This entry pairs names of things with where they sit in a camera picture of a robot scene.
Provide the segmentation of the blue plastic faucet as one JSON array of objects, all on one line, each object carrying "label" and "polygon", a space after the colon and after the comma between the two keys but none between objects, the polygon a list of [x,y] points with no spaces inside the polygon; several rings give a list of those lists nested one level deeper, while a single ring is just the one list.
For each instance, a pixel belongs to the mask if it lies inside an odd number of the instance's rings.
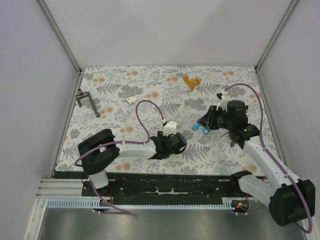
[{"label": "blue plastic faucet", "polygon": [[203,125],[196,123],[192,126],[193,131],[201,130],[203,134],[208,134],[211,130],[209,128],[205,128]]}]

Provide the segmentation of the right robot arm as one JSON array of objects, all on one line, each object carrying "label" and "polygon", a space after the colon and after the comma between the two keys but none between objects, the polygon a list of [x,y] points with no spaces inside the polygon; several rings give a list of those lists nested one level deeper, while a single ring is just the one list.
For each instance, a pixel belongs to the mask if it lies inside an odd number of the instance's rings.
[{"label": "right robot arm", "polygon": [[229,191],[235,197],[251,195],[268,207],[273,220],[281,227],[304,219],[312,224],[315,215],[316,188],[302,180],[263,144],[260,130],[248,122],[247,105],[239,100],[221,100],[211,105],[197,120],[209,132],[224,129],[233,143],[247,153],[267,177],[259,180],[249,171],[234,173]]}]

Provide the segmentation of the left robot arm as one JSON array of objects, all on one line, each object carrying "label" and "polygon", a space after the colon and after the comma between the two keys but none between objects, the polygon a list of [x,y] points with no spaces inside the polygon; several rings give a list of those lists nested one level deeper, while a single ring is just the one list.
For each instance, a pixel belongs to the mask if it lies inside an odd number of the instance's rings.
[{"label": "left robot arm", "polygon": [[81,167],[93,183],[93,191],[103,197],[110,192],[106,168],[117,158],[163,160],[181,154],[187,141],[181,133],[164,135],[161,131],[149,142],[117,139],[111,129],[104,129],[78,145]]}]

